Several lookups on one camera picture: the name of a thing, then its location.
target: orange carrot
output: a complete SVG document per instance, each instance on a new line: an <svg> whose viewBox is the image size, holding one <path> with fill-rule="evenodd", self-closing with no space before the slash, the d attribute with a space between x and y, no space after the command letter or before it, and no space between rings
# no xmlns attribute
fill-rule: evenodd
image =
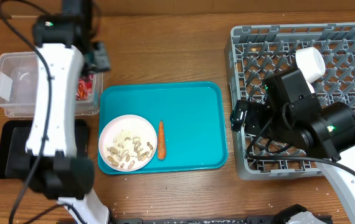
<svg viewBox="0 0 355 224"><path fill-rule="evenodd" d="M166 147L165 147L164 123L163 121L160 121L158 126L158 159L164 160L165 156L166 156Z"/></svg>

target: wooden table surface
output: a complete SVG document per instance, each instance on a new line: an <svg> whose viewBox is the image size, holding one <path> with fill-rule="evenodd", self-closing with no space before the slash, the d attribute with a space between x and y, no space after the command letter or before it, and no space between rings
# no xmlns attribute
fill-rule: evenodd
<svg viewBox="0 0 355 224"><path fill-rule="evenodd" d="M31 38L33 20L13 24ZM286 12L194 16L105 17L98 39L110 54L113 70L104 87L137 83L210 80L222 90L229 159L217 170L110 176L97 166L98 116L85 117L91 127L89 156L96 167L95 186L103 204L117 218L217 218L275 214L299 203L314 214L349 223L333 188L324 177L244 181L235 172L224 47L233 26L355 22L355 12ZM30 51L0 21L0 55ZM8 120L0 108L0 135ZM6 223L22 187L20 180L0 180L0 223ZM27 191L16 218L21 223L53 205ZM38 223L70 218L63 209Z"/></svg>

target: white plate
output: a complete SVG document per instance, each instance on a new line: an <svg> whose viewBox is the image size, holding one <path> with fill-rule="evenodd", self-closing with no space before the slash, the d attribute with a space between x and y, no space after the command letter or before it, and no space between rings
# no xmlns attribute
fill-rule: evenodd
<svg viewBox="0 0 355 224"><path fill-rule="evenodd" d="M111 165L111 162L107 160L107 156L105 155L105 151L107 147L110 147L113 144L114 138L122 131L132 131L138 133L140 136L145 136L146 139L154 146L154 150L157 148L157 133L153 125L148 122L146 119L137 116L137 115L123 115L119 116L112 121L110 121L103 129L100 134L100 138L98 140L98 150L100 151L100 155L109 167L112 169L121 171L121 172L131 172L138 170L144 167L156 154L154 152L153 156L151 156L145 163L142 163L140 166L135 167L134 169L123 169Z"/></svg>

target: gray plastic crate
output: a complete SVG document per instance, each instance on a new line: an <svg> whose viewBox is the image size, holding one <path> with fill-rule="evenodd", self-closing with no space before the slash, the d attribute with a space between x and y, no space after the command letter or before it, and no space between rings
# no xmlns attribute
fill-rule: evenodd
<svg viewBox="0 0 355 224"><path fill-rule="evenodd" d="M238 99L265 102L262 79L295 63L297 49L316 47L326 63L326 74L313 86L322 106L341 101L355 111L355 23L237 26L231 30L225 48L227 81L233 108ZM322 175L310 162L254 161L245 157L246 142L252 137L233 133L234 156L241 179L294 179ZM257 143L251 154L270 155L265 140ZM282 147L273 142L274 147ZM283 155L304 156L301 149Z"/></svg>

